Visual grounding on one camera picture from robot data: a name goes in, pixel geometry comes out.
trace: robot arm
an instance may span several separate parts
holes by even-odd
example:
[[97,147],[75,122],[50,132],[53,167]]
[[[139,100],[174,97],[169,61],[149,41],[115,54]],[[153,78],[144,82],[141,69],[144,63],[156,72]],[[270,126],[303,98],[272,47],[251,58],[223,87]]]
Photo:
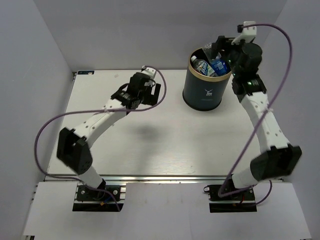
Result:
[[[255,126],[269,101],[267,89],[257,74],[262,61],[262,49],[253,43],[257,28],[246,27],[251,24],[255,22],[239,25],[240,36],[236,38],[219,36],[212,44],[211,57],[214,58],[219,52],[229,64],[233,92]],[[232,175],[228,187],[231,191],[256,185],[262,180],[290,175],[302,155],[300,147],[292,146],[285,137],[271,111],[266,113],[256,135],[261,155],[253,159],[247,169]]]
[[129,83],[121,86],[111,96],[102,108],[104,112],[94,114],[71,130],[65,127],[60,131],[57,158],[71,168],[85,184],[93,188],[105,188],[106,182],[92,166],[90,148],[109,127],[129,114],[126,110],[134,110],[140,104],[157,104],[161,85],[154,81],[155,76],[155,69],[143,68],[142,72],[135,73]]

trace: water bottle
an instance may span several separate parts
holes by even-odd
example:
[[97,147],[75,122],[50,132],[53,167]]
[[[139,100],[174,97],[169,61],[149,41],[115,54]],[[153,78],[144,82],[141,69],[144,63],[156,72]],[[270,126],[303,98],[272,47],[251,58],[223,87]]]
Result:
[[210,66],[218,76],[223,76],[229,72],[226,62],[218,57],[210,62]]
[[194,69],[202,75],[208,77],[217,77],[215,70],[203,59],[197,59],[196,56],[191,57]]

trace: white tabletop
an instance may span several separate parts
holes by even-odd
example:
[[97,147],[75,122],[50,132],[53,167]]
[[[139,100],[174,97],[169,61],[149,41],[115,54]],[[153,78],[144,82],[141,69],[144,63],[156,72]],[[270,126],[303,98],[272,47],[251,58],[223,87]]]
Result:
[[[77,75],[67,112],[101,108],[135,72],[97,70],[92,75]],[[186,70],[162,72],[167,81],[163,103],[146,112],[130,113],[109,128],[91,148],[93,166],[101,175],[226,175],[253,130],[231,82],[220,106],[201,112],[187,106],[182,98]],[[161,83],[158,74],[155,80]],[[61,128],[72,129],[89,117],[67,116]],[[48,172],[72,174],[56,158],[56,151],[57,146]],[[255,137],[236,171],[245,169],[259,154]]]

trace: gray wall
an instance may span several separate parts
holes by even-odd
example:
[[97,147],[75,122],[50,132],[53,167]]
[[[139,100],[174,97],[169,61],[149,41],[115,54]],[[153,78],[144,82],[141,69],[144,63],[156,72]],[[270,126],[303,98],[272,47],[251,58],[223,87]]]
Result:
[[[302,148],[301,160],[289,180],[314,240],[320,240],[319,9],[318,0],[289,0],[276,21],[291,37],[293,63],[288,82],[273,107],[288,139]],[[283,77],[288,52],[285,38],[272,31],[263,47],[260,69],[269,98]]]
[[[0,49],[0,239],[18,240],[43,179],[33,142],[41,125],[64,111],[72,73],[32,0],[1,1]],[[44,167],[58,125],[40,140]]]
[[[187,67],[192,50],[274,23],[286,0],[34,0],[73,71]],[[269,29],[261,29],[262,44]]]

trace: cable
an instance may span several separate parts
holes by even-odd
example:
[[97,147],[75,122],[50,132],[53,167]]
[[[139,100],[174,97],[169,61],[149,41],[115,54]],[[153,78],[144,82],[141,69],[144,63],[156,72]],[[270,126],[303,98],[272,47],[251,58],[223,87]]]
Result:
[[244,200],[245,200],[245,195],[244,195],[244,194],[242,194],[241,201],[238,203],[238,205],[242,204],[242,203],[244,202]]
[[247,205],[248,207],[257,206],[258,204],[261,204],[262,202],[264,202],[264,201],[269,197],[269,195],[271,194],[271,191],[272,191],[272,181],[269,180],[269,183],[270,183],[269,191],[268,191],[268,193],[265,195],[265,197],[262,198],[260,201],[254,203],[254,204]]
[[206,193],[206,194],[209,194],[210,193],[210,187],[209,187],[209,185],[208,186],[205,186],[204,188],[203,188],[203,191]]
[[103,201],[104,204],[106,204],[111,199],[111,196],[108,197],[106,200]]
[[[165,79],[165,76],[162,74],[161,71],[159,71],[159,69],[153,67],[153,66],[146,66],[147,68],[153,68],[155,69],[159,75],[161,76],[162,78],[162,81],[163,81],[163,86],[164,86],[164,92],[163,92],[163,96],[162,98],[160,99],[160,101],[151,106],[151,107],[147,107],[147,108],[144,108],[144,109],[112,109],[112,110],[107,110],[109,112],[144,112],[144,111],[147,111],[147,110],[150,110],[150,109],[153,109],[155,107],[157,107],[159,104],[161,104],[163,102],[163,100],[165,99],[166,97],[166,94],[167,94],[167,83],[166,83],[166,79]],[[65,112],[65,113],[62,113],[62,114],[59,114],[57,116],[54,116],[52,117],[51,119],[49,119],[45,124],[43,124],[43,126],[39,129],[36,137],[35,137],[35,140],[34,140],[34,145],[33,145],[33,154],[34,154],[34,160],[35,160],[35,164],[36,166],[38,167],[39,171],[41,173],[43,173],[46,177],[51,177],[51,178],[54,178],[54,179],[64,179],[64,180],[75,180],[75,181],[78,181],[78,182],[81,182],[83,184],[85,184],[81,179],[77,178],[77,177],[72,177],[72,176],[58,176],[58,175],[55,175],[55,174],[50,174],[50,173],[47,173],[40,165],[40,161],[39,161],[39,158],[38,158],[38,143],[39,143],[39,138],[40,138],[40,135],[41,133],[44,131],[44,129],[51,123],[53,122],[54,120],[57,120],[61,117],[64,117],[64,116],[68,116],[68,115],[75,115],[75,114],[88,114],[88,113],[105,113],[105,109],[95,109],[95,110],[83,110],[83,111],[70,111],[70,112]],[[93,191],[97,191],[97,192],[102,192],[102,193],[106,193],[108,194],[112,199],[113,201],[115,202],[115,205],[116,205],[116,208],[118,209],[118,211],[120,212],[120,207],[115,199],[115,197],[111,194],[111,192],[105,190],[105,189],[97,189],[97,188],[94,188],[94,187],[91,187],[89,185],[86,185],[85,186],[90,189],[90,190],[93,190]]]
[[267,109],[265,109],[263,111],[263,114],[262,116],[260,117],[260,119],[258,120],[258,122],[256,123],[256,125],[254,126],[254,129],[253,129],[253,132],[251,133],[249,139],[247,140],[247,142],[245,143],[240,155],[238,156],[237,160],[235,161],[235,163],[233,164],[233,166],[231,167],[231,170],[229,171],[229,173],[227,174],[223,184],[221,185],[219,191],[218,191],[218,196],[220,198],[223,198],[223,197],[226,197],[226,196],[229,196],[229,195],[232,195],[232,194],[237,194],[237,193],[240,193],[242,191],[245,191],[249,188],[251,188],[252,186],[248,186],[248,187],[245,187],[245,188],[241,188],[239,190],[235,190],[235,191],[231,191],[231,192],[227,192],[227,193],[223,193],[223,189],[226,188],[226,184],[227,184],[227,180],[230,179],[231,177],[231,174],[234,172],[235,168],[237,167],[237,165],[239,164],[240,160],[242,159],[242,157],[244,156],[245,152],[247,151],[250,143],[252,142],[254,136],[256,135],[257,131],[258,131],[258,128],[260,127],[262,121],[265,119],[268,111],[270,110],[271,106],[274,104],[275,100],[277,99],[277,97],[279,96],[282,88],[284,87],[286,81],[287,81],[287,77],[288,77],[288,74],[289,74],[289,71],[290,71],[290,68],[291,68],[291,63],[292,63],[292,55],[293,55],[293,47],[292,47],[292,42],[290,40],[290,37],[289,35],[283,30],[281,29],[280,27],[274,25],[274,24],[269,24],[269,23],[257,23],[257,24],[251,24],[251,25],[246,25],[246,26],[243,26],[243,28],[248,28],[248,27],[257,27],[257,26],[267,26],[267,27],[271,27],[271,28],[274,28],[274,29],[277,29],[278,31],[280,31],[284,36],[285,38],[287,39],[288,41],[288,44],[289,44],[289,61],[288,61],[288,64],[286,66],[286,70],[285,70],[285,74],[283,76],[283,79],[277,89],[277,91],[275,92],[274,96],[272,97],[271,101],[269,102],[268,106],[267,106]]

